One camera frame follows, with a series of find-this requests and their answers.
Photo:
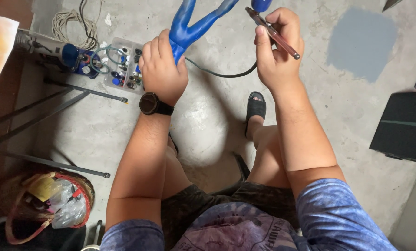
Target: black watch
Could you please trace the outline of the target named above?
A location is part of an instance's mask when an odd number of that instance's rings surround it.
[[[153,92],[146,92],[140,99],[140,110],[146,115],[158,113],[171,116],[174,111],[174,107],[161,102],[158,99],[157,94]]]

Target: watch strap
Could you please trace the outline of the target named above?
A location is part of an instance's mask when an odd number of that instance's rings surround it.
[[[173,112],[174,112],[173,106],[163,103],[160,100],[158,101],[157,108],[155,109],[155,113],[171,116]]]

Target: black slide sandal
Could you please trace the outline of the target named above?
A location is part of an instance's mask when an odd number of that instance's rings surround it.
[[[178,155],[178,147],[177,147],[177,145],[175,144],[174,140],[172,139],[171,132],[168,132],[168,136],[171,138],[172,143],[174,144],[175,151],[177,151],[177,155]]]
[[[267,112],[267,104],[265,102],[264,96],[260,94],[259,92],[252,92],[250,93],[250,96],[248,97],[248,103],[247,103],[247,117],[245,119],[245,137],[247,137],[247,129],[248,129],[248,120],[251,118],[251,116],[259,115],[263,119],[265,119],[265,114]]]

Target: paint stain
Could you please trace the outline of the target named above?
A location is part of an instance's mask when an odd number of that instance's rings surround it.
[[[396,39],[397,27],[392,19],[350,8],[332,32],[327,64],[373,83],[388,63]]]

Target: concrete floor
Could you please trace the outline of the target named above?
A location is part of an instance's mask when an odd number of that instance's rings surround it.
[[[98,15],[97,2],[88,1],[84,9],[87,18],[95,19]],[[204,16],[220,2],[198,1],[193,17]],[[145,43],[170,27],[180,3],[179,0],[104,0],[97,23],[98,40],[110,43],[114,37],[121,37]],[[362,206],[389,235],[416,179],[416,163],[384,157],[370,150],[369,145],[390,94],[411,90],[416,81],[416,0],[403,1],[383,14],[394,20],[398,36],[389,62],[375,83],[326,64],[329,38],[342,14],[351,7],[379,13],[384,3],[384,0],[274,0],[271,9],[288,7],[300,16],[306,45],[301,79],[346,180]],[[64,10],[77,10],[78,5],[76,0],[63,1]],[[249,5],[249,1],[239,1],[185,55],[223,74],[247,70],[256,59],[255,24],[244,10]],[[107,13],[112,15],[111,27],[104,23]],[[35,19],[33,24],[39,22],[50,20]],[[82,39],[82,28],[70,24],[69,37]],[[187,66],[189,84],[175,109],[171,133],[190,180],[209,192],[238,180],[231,151],[241,153],[252,167],[255,150],[244,140],[242,123],[249,93],[259,91],[265,96],[266,125],[276,123],[274,101],[256,71],[242,78],[222,79],[189,63]],[[38,155],[63,161],[57,154],[60,151],[80,167],[112,174],[110,179],[84,174],[96,191],[88,225],[105,219],[113,177],[140,112],[138,95],[107,87],[103,78],[70,76],[64,81],[127,97],[128,105],[90,95],[42,123],[37,140]]]

